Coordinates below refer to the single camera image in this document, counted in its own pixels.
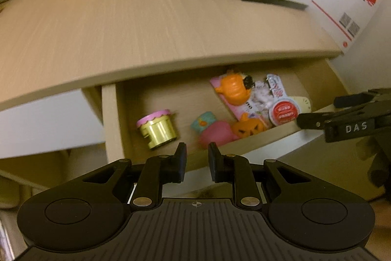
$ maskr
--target printed label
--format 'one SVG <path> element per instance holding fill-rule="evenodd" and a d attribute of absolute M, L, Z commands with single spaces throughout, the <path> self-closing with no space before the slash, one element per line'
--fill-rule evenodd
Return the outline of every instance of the printed label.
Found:
<path fill-rule="evenodd" d="M 298 117 L 299 113 L 299 107 L 290 99 L 277 101 L 269 112 L 270 119 L 275 126 L 293 121 Z"/>
<path fill-rule="evenodd" d="M 353 138 L 370 134 L 375 129 L 375 120 L 373 118 L 343 124 L 338 126 L 338 135 L 341 139 Z"/>
<path fill-rule="evenodd" d="M 266 76 L 267 82 L 269 83 L 271 93 L 275 99 L 286 97 L 284 86 L 282 85 L 281 78 L 277 75 L 268 74 Z"/>

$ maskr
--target pink toy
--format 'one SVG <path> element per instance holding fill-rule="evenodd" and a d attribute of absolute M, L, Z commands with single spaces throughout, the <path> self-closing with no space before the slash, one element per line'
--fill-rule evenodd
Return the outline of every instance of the pink toy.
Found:
<path fill-rule="evenodd" d="M 198 142 L 202 148 L 207 149 L 211 142 L 215 142 L 217 146 L 222 146 L 239 139 L 232 133 L 231 126 L 227 122 L 216 121 L 200 134 Z"/>

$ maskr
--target white cabinet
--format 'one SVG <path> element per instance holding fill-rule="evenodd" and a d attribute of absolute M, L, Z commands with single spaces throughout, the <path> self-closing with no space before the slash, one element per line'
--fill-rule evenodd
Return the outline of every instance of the white cabinet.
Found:
<path fill-rule="evenodd" d="M 0 112 L 0 159 L 104 141 L 102 121 L 82 90 Z"/>

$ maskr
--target open drawer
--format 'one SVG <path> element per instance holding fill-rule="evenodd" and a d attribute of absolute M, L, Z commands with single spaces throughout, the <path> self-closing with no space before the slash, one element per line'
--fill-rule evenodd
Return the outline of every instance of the open drawer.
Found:
<path fill-rule="evenodd" d="M 347 91 L 326 59 L 275 60 L 233 66 L 263 80 L 268 73 L 278 74 L 289 96 L 308 97 L 316 111 L 333 103 L 336 96 Z M 208 165 L 207 151 L 197 143 L 197 133 L 190 124 L 200 114 L 212 111 L 218 120 L 236 121 L 214 92 L 209 80 L 223 74 L 227 66 L 215 66 L 163 75 L 130 79 L 102 87 L 103 122 L 108 162 L 130 158 L 134 164 L 160 154 L 173 154 L 178 142 L 187 144 L 186 170 Z M 136 121 L 160 109 L 170 109 L 178 133 L 176 142 L 150 150 L 136 128 Z M 222 153 L 243 155 L 280 140 L 300 130 L 295 121 L 272 128 L 248 138 L 228 143 Z"/>

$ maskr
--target red round lid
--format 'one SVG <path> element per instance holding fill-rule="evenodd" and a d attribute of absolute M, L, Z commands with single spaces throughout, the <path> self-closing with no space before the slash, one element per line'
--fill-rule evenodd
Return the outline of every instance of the red round lid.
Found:
<path fill-rule="evenodd" d="M 293 99 L 277 100 L 269 109 L 270 120 L 275 126 L 293 121 L 300 114 L 300 108 Z"/>

